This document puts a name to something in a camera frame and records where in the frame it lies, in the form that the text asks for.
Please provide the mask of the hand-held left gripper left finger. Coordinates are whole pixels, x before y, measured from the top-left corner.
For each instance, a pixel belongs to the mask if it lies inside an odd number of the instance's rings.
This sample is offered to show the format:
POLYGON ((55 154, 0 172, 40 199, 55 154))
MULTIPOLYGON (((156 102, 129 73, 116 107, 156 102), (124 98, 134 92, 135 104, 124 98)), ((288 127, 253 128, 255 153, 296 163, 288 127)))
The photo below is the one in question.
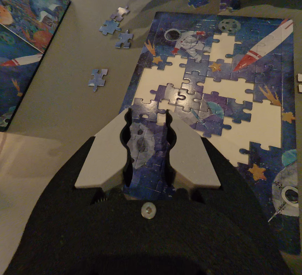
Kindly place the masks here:
POLYGON ((93 144, 75 182, 75 188, 101 188, 104 192, 125 184, 133 178, 130 148, 132 109, 126 108, 103 127, 93 144))

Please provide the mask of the purple jigsaw puzzle piece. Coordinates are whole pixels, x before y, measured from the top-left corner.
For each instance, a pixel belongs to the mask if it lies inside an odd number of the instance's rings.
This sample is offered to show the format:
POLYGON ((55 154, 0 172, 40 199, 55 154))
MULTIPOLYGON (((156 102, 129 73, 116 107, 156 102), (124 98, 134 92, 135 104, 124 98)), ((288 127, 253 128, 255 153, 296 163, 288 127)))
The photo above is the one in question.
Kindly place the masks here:
POLYGON ((118 7, 115 13, 112 13, 110 18, 116 22, 121 22, 125 15, 130 13, 129 6, 118 7))
POLYGON ((220 0, 219 11, 237 11, 241 8, 240 0, 220 0))

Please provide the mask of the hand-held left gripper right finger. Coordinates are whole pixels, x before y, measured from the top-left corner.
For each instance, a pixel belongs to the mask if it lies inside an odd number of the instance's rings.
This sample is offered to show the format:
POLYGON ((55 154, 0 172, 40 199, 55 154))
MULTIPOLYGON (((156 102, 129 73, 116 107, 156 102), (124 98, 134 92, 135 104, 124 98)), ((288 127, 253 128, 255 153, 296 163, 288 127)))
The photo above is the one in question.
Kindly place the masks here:
POLYGON ((165 181, 169 187, 191 192, 198 188, 219 189, 201 136, 174 112, 166 110, 168 149, 165 154, 165 181))

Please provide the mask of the illustrated puzzle box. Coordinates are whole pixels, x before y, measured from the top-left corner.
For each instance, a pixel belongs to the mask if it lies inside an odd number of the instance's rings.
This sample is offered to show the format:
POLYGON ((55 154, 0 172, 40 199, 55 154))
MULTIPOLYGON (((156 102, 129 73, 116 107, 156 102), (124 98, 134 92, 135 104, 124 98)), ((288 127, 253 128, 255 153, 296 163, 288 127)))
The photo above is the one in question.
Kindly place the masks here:
POLYGON ((0 0, 0 131, 27 92, 71 0, 0 0))

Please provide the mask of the dark blue jigsaw puzzle piece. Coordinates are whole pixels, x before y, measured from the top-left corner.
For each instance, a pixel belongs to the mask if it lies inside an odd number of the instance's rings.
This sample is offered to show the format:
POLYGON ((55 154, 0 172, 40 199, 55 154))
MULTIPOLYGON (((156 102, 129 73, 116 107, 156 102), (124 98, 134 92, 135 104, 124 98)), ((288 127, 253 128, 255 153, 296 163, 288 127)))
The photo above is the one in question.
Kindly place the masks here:
POLYGON ((188 0, 188 6, 197 9, 199 7, 205 6, 210 2, 210 0, 188 0))

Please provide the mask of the space jigsaw puzzle board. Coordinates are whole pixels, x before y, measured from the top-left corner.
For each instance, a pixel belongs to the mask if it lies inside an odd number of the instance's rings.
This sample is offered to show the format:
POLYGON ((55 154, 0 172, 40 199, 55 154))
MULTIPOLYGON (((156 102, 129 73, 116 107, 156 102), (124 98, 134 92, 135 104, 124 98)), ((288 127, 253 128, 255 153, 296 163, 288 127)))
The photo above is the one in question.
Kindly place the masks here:
POLYGON ((133 109, 134 174, 124 192, 172 196, 164 182, 171 109, 232 163, 279 249, 300 254, 293 21, 157 12, 122 110, 133 109))

